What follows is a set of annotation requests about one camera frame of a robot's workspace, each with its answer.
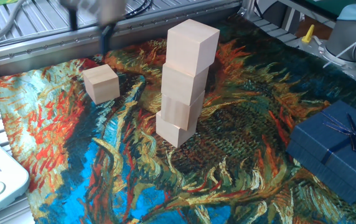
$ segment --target van gogh print cloth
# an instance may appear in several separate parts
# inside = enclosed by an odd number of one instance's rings
[[[37,223],[356,223],[356,203],[285,153],[296,124],[339,99],[356,108],[356,82],[242,18],[213,26],[204,108],[178,149],[155,132],[165,39],[110,52],[121,96],[98,106],[82,71],[99,55],[0,78]]]

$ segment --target blue gift box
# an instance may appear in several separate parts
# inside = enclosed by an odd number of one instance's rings
[[[356,201],[356,109],[338,101],[297,125],[287,152],[349,204]]]

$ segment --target wooden block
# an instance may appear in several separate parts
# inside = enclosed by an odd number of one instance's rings
[[[85,90],[96,105],[120,96],[118,77],[109,65],[83,71]]]
[[[166,62],[196,75],[214,63],[220,31],[188,19],[168,30]]]
[[[161,79],[161,93],[173,100],[191,105],[204,91],[207,75],[208,67],[193,76],[180,72],[165,63]]]
[[[188,131],[161,119],[161,111],[156,113],[156,133],[175,147],[179,147],[196,132],[196,125]]]
[[[161,97],[161,118],[187,131],[192,125],[196,125],[197,118],[202,113],[204,93],[203,91],[190,106],[163,94]]]

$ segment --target gift box lid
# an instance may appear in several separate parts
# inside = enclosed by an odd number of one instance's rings
[[[356,109],[343,101],[334,103],[323,112],[352,130],[347,116],[349,114],[356,127]],[[356,152],[353,150],[350,136],[329,127],[327,123],[335,124],[322,113],[315,114],[294,128],[291,140],[301,145],[356,190]],[[329,151],[335,152],[329,157]]]

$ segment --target blue ribbon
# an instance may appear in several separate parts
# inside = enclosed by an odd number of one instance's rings
[[[330,114],[326,113],[325,111],[321,111],[321,113],[326,118],[328,118],[329,120],[331,120],[333,122],[333,123],[330,123],[330,122],[324,121],[323,124],[328,126],[329,128],[332,128],[332,129],[340,132],[340,133],[348,135],[349,139],[351,140],[352,150],[354,152],[356,152],[356,125],[355,125],[354,121],[352,120],[351,115],[349,115],[347,113],[347,118],[348,118],[348,121],[350,122],[350,125],[351,125],[351,129],[349,129],[345,125],[343,125],[340,121],[338,121],[333,116],[331,116]],[[323,157],[322,163],[326,164],[326,162],[330,159],[330,157],[333,155],[333,153],[341,150],[342,148],[343,148],[343,146],[337,147],[336,149],[329,149],[327,151],[327,153],[325,154],[325,156]]]

